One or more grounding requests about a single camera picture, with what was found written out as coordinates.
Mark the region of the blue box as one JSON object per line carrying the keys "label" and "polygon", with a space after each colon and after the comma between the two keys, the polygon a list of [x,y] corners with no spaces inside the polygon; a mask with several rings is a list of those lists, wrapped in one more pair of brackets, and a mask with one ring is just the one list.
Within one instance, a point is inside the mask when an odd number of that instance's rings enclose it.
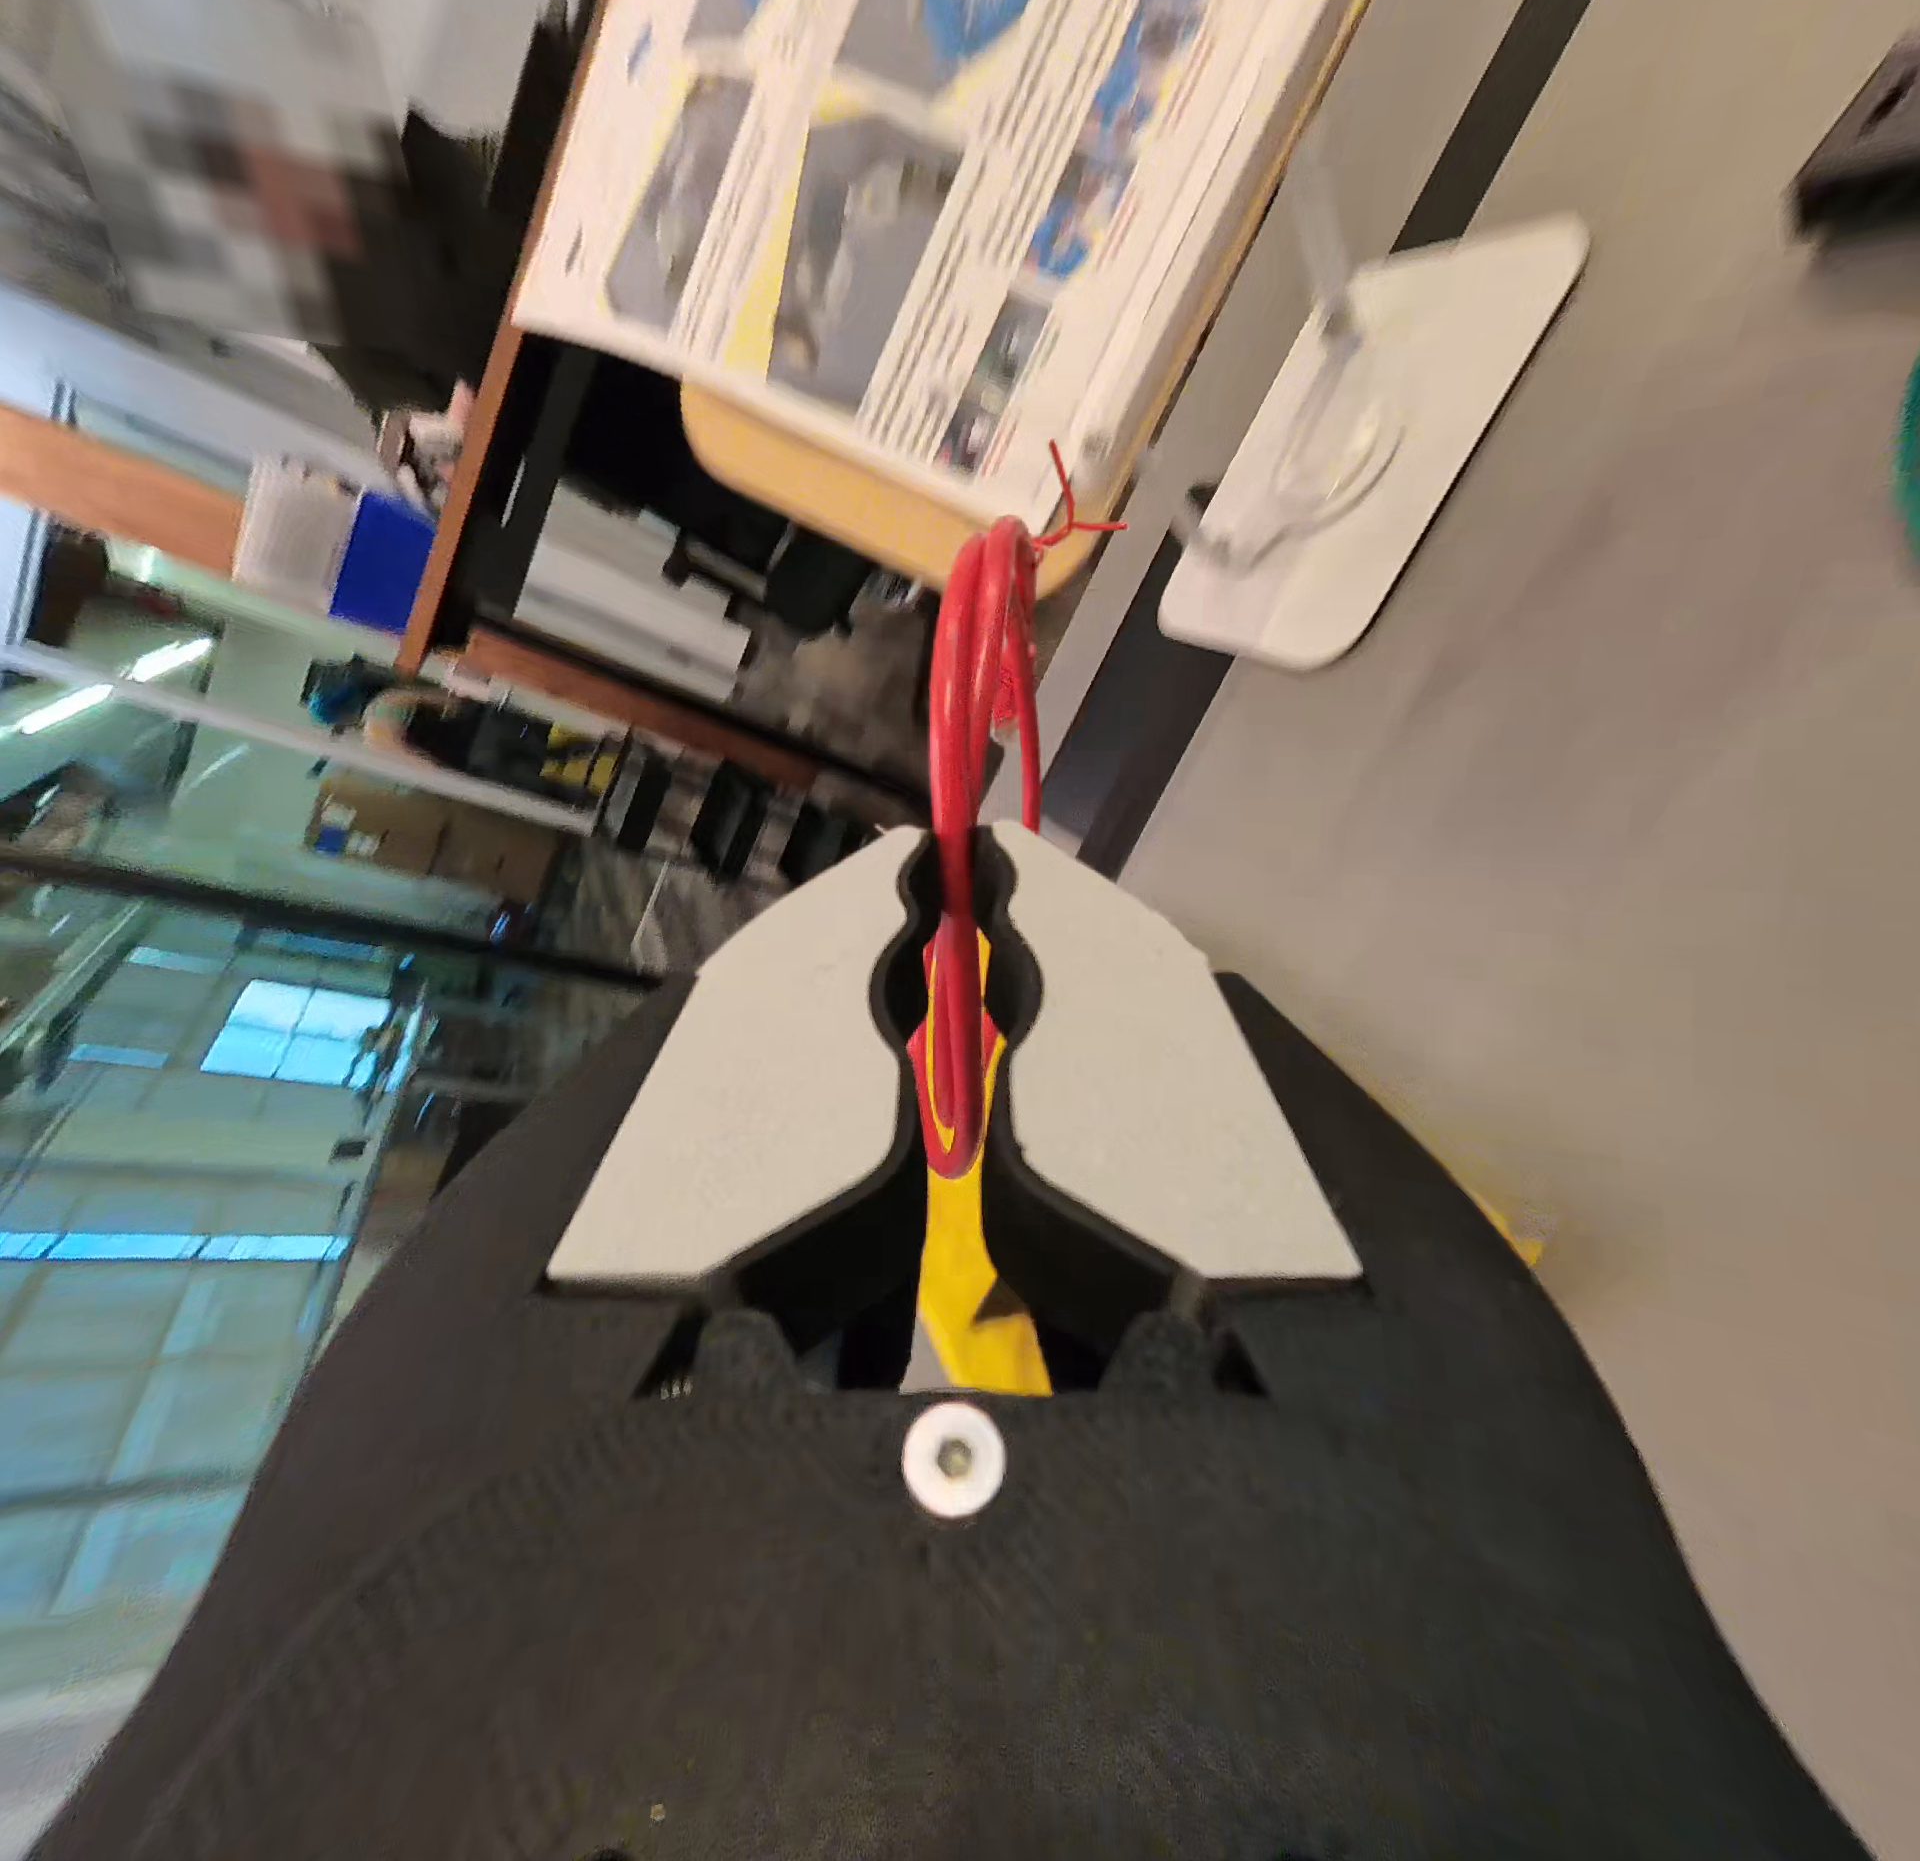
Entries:
{"label": "blue box", "polygon": [[435,521],[404,497],[363,489],[327,598],[327,617],[404,634],[427,571]]}

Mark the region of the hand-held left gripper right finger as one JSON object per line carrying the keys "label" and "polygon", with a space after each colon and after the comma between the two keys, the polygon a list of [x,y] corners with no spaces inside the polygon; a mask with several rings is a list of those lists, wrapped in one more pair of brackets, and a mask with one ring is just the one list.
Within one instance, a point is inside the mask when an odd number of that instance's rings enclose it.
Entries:
{"label": "hand-held left gripper right finger", "polygon": [[1205,1281],[1355,1281],[1355,1247],[1200,952],[1019,822],[991,838],[1040,971],[1005,1067],[1021,1164]]}

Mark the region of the white ribbed box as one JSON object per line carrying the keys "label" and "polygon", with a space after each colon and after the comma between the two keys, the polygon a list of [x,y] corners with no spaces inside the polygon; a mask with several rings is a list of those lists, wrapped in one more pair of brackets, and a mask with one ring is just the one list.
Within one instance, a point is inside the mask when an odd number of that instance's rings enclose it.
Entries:
{"label": "white ribbed box", "polygon": [[255,593],[329,598],[360,486],[294,458],[257,458],[230,576]]}

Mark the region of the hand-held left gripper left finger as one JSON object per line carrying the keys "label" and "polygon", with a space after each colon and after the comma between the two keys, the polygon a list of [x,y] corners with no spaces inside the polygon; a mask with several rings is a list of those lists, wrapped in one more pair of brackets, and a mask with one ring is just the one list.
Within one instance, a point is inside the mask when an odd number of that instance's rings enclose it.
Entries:
{"label": "hand-held left gripper left finger", "polygon": [[551,1283],[696,1283],[851,1194],[898,1138],[873,982],[919,830],[783,896],[696,971],[546,1263]]}

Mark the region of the yellow plastic bin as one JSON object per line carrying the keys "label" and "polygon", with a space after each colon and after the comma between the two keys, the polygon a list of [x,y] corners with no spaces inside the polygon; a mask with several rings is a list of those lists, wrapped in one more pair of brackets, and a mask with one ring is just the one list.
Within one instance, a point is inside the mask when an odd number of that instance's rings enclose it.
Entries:
{"label": "yellow plastic bin", "polygon": [[1336,1429],[1518,1413],[1566,1326],[1532,1269],[1404,1123],[1252,982],[1218,994],[1355,1246],[1351,1283],[1230,1291],[1198,1318],[1158,1299],[1103,1351],[1006,1289],[980,1172],[934,1179],[918,1308],[946,1377],[983,1393],[1166,1400]]}

